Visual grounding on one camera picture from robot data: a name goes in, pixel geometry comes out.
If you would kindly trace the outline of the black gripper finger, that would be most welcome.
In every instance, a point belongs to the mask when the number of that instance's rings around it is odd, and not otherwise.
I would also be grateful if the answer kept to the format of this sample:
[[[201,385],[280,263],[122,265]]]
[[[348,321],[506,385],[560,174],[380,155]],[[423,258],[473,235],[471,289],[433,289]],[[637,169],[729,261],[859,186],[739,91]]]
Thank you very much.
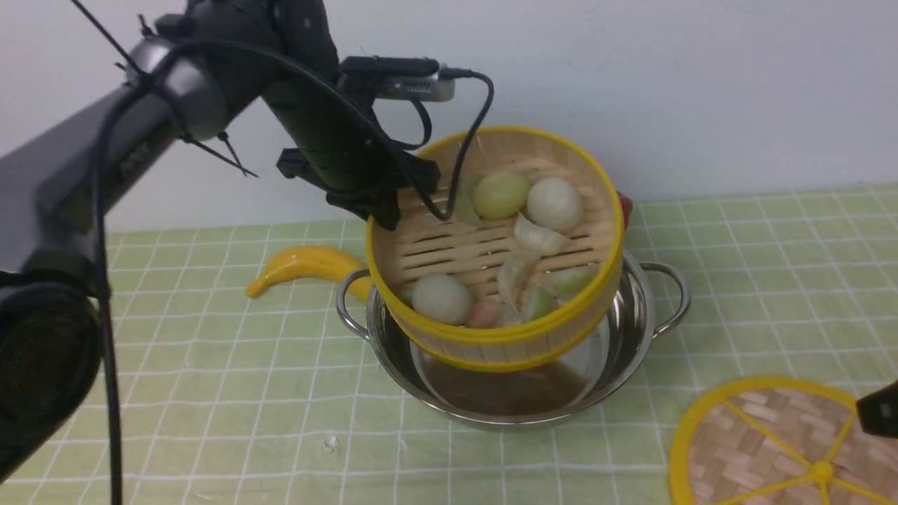
[[[879,438],[898,438],[897,390],[895,381],[856,400],[857,421],[864,433]]]

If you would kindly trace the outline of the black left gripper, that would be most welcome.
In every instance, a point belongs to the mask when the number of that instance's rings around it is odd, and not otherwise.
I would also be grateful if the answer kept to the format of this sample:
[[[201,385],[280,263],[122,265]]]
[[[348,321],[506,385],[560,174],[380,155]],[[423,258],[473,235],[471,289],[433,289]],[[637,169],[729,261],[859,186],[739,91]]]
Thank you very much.
[[[276,168],[324,191],[328,204],[394,230],[398,191],[420,189],[430,197],[437,190],[437,164],[397,147],[372,109],[334,86],[287,76],[266,89],[263,100],[295,144],[281,152]]]

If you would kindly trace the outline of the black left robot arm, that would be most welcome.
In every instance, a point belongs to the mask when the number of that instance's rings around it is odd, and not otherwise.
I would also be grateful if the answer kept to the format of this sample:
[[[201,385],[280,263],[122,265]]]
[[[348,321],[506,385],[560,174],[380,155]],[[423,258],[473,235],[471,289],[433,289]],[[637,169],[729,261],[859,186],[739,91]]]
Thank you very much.
[[[382,131],[371,104],[388,76],[429,67],[439,78],[485,76],[435,60],[364,57],[373,82],[345,88],[321,1],[189,1],[145,29],[126,54],[126,82],[2,159],[2,357],[35,343],[35,323],[74,345],[49,354],[73,368],[51,389],[48,412],[2,408],[10,456],[2,479],[80,406],[103,365],[109,417],[110,502],[124,502],[121,406],[110,313],[105,215],[177,141],[205,147],[259,97],[295,138],[290,177],[370,226],[400,219],[409,188],[437,220],[456,212],[462,163],[482,116],[460,135],[449,201],[436,207],[437,165]]]

